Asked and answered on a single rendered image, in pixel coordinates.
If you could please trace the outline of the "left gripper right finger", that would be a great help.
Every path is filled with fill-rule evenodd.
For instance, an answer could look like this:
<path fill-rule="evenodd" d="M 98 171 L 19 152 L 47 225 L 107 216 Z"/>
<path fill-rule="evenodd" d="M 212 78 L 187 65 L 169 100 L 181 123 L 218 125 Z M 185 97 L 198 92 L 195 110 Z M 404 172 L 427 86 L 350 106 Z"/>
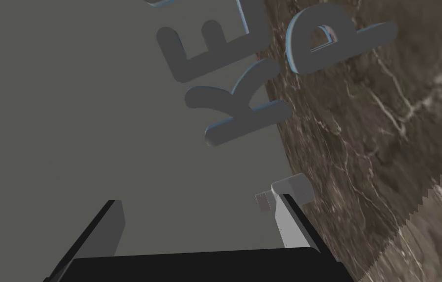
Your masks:
<path fill-rule="evenodd" d="M 317 230 L 289 194 L 274 194 L 275 221 L 286 248 L 311 247 L 324 253 Z"/>

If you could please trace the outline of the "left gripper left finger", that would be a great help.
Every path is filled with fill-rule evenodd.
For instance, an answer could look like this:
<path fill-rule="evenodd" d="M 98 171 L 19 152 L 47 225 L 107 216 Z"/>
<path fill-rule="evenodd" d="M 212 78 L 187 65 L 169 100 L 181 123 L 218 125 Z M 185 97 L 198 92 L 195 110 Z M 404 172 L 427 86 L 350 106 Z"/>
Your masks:
<path fill-rule="evenodd" d="M 122 201 L 107 201 L 44 281 L 60 281 L 74 259 L 114 256 L 124 227 Z"/>

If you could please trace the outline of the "pale grey wall fixture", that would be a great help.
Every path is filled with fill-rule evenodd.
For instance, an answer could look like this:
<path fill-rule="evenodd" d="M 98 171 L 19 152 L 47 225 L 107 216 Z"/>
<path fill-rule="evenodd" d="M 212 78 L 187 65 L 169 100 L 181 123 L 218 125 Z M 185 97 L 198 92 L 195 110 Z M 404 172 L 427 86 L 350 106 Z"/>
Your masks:
<path fill-rule="evenodd" d="M 299 205 L 311 203 L 315 199 L 311 182 L 303 174 L 297 174 L 271 184 L 270 190 L 255 196 L 260 211 L 275 210 L 278 195 L 288 194 Z"/>

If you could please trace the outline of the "grey raised wall letter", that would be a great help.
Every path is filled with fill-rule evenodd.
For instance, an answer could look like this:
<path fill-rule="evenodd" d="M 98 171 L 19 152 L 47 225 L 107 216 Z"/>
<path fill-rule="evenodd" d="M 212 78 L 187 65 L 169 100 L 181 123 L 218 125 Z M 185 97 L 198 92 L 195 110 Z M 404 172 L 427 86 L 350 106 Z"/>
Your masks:
<path fill-rule="evenodd" d="M 235 63 L 270 45 L 269 21 L 263 0 L 236 0 L 245 35 L 227 41 L 219 22 L 206 21 L 201 29 L 207 51 L 188 58 L 175 29 L 162 27 L 156 33 L 157 43 L 174 79 L 187 83 Z"/>
<path fill-rule="evenodd" d="M 327 26 L 334 40 L 311 48 L 315 28 Z M 356 30 L 351 17 L 341 6 L 319 3 L 296 14 L 286 32 L 286 54 L 293 72 L 310 74 L 394 40 L 398 28 L 393 22 L 377 23 Z"/>
<path fill-rule="evenodd" d="M 273 100 L 256 108 L 249 105 L 257 90 L 279 74 L 277 61 L 262 59 L 246 70 L 230 92 L 215 87 L 188 89 L 184 97 L 187 107 L 211 109 L 229 115 L 228 119 L 205 129 L 206 143 L 212 147 L 219 146 L 290 117 L 292 108 L 283 100 Z"/>

